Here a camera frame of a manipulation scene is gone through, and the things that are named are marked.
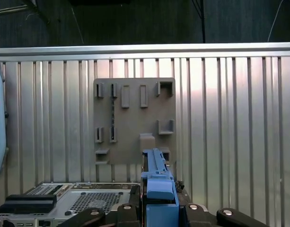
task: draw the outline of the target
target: corrugated metal wall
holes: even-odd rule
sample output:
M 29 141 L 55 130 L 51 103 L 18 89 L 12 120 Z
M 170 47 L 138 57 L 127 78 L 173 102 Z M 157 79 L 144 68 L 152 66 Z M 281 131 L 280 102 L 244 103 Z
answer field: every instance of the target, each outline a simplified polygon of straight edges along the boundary
M 0 204 L 41 181 L 138 181 L 140 166 L 95 165 L 93 80 L 174 77 L 176 175 L 193 201 L 289 227 L 290 56 L 218 55 L 3 62 L 9 156 Z

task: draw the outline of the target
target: cable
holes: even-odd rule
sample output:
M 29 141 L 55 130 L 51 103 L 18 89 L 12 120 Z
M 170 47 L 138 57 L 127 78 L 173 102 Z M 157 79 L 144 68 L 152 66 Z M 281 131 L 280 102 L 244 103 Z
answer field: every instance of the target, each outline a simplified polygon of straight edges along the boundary
M 272 24 L 272 27 L 271 27 L 271 30 L 270 30 L 269 36 L 268 36 L 268 41 L 270 41 L 271 33 L 272 33 L 272 30 L 273 30 L 273 27 L 274 27 L 275 21 L 276 21 L 276 19 L 277 19 L 277 16 L 278 16 L 279 10 L 281 9 L 281 5 L 282 5 L 283 1 L 285 1 L 285 0 L 281 0 L 281 2 L 280 2 L 280 4 L 279 4 L 279 7 L 278 7 L 278 9 L 277 9 L 277 12 L 276 12 L 276 15 L 275 15 L 275 18 L 274 18 L 274 21 L 273 21 L 273 24 Z
M 82 35 L 82 32 L 80 31 L 79 24 L 78 24 L 78 20 L 77 20 L 77 18 L 76 18 L 76 16 L 75 16 L 75 13 L 74 13 L 73 7 L 71 7 L 71 11 L 72 11 L 72 14 L 73 14 L 73 17 L 74 17 L 75 23 L 77 24 L 77 27 L 78 27 L 78 30 L 79 30 L 79 36 L 80 36 L 80 39 L 81 39 L 81 41 L 82 41 L 82 44 L 84 44 L 83 35 Z
M 198 16 L 200 17 L 200 19 L 202 18 L 201 17 L 201 13 L 199 12 L 199 10 L 198 10 L 198 8 L 197 8 L 197 6 L 196 6 L 196 4 L 195 4 L 195 2 L 194 2 L 194 0 L 191 0 L 192 1 L 192 3 L 193 3 L 193 5 L 194 5 L 194 8 L 196 9 L 196 12 L 197 12 L 197 14 L 198 14 Z
M 194 5 L 194 8 L 196 9 L 198 16 L 200 17 L 200 19 L 202 21 L 202 42 L 206 43 L 205 13 L 204 13 L 204 9 L 203 9 L 203 0 L 200 0 L 201 6 L 200 6 L 200 4 L 198 4 L 197 0 L 195 0 L 196 4 L 195 4 L 194 0 L 191 0 L 191 1 L 192 1 L 192 4 Z
M 277 12 L 276 12 L 276 15 L 275 15 L 275 18 L 274 18 L 274 21 L 273 21 L 273 24 L 272 24 L 272 27 L 271 27 L 271 30 L 270 30 L 269 36 L 268 36 L 268 41 L 270 41 L 270 37 L 271 37 L 272 31 L 273 31 L 273 28 L 274 28 L 274 24 L 275 24 L 275 21 L 276 21 L 276 19 L 277 19 L 277 16 L 278 16 L 279 10 L 281 9 L 281 5 L 282 5 L 283 1 L 285 1 L 285 0 L 281 0 L 280 4 L 279 4 L 279 6 L 278 6 L 278 9 L 277 9 Z

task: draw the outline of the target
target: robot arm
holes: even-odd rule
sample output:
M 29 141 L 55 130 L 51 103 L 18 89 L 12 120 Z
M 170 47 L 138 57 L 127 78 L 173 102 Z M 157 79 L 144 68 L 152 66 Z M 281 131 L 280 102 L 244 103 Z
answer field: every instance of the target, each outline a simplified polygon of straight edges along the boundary
M 144 150 L 143 160 L 141 186 L 133 187 L 129 204 L 108 215 L 87 209 L 59 227 L 268 227 L 231 208 L 220 209 L 214 216 L 204 206 L 191 203 L 160 150 Z

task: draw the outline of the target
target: silver screw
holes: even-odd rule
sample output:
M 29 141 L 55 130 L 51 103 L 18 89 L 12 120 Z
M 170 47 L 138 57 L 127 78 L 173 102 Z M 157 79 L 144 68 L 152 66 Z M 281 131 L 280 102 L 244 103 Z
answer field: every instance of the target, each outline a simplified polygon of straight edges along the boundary
M 95 210 L 91 212 L 91 215 L 98 215 L 98 214 L 99 214 L 99 212 L 97 212 Z
M 223 211 L 225 215 L 231 216 L 233 213 L 230 210 Z
M 193 210 L 197 210 L 198 207 L 196 205 L 190 205 L 190 208 Z

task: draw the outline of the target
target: slot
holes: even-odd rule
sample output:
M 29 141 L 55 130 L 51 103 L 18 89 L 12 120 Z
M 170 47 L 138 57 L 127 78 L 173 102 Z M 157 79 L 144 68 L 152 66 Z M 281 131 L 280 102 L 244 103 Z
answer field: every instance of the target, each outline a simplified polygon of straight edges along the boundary
M 159 81 L 159 82 L 157 82 L 157 95 L 156 95 L 157 97 L 160 96 L 162 89 L 166 89 L 167 94 L 169 96 L 173 96 L 174 95 L 174 82 L 172 82 L 172 81 Z
M 96 151 L 96 165 L 109 163 L 109 149 L 99 149 Z
M 157 121 L 159 135 L 172 135 L 174 133 L 174 120 Z
M 48 227 L 50 225 L 51 225 L 50 221 L 44 221 L 44 220 L 39 221 L 39 227 Z
M 117 142 L 117 129 L 115 127 L 110 128 L 110 143 Z
M 104 128 L 96 128 L 95 130 L 95 143 L 102 143 L 103 140 L 103 135 L 104 135 Z
M 140 86 L 141 108 L 148 107 L 148 91 L 146 85 Z
M 104 84 L 98 83 L 95 85 L 95 97 L 97 98 L 103 98 L 104 97 Z
M 129 108 L 130 106 L 130 87 L 123 85 L 122 87 L 122 108 Z
M 111 84 L 111 97 L 117 98 L 117 83 Z

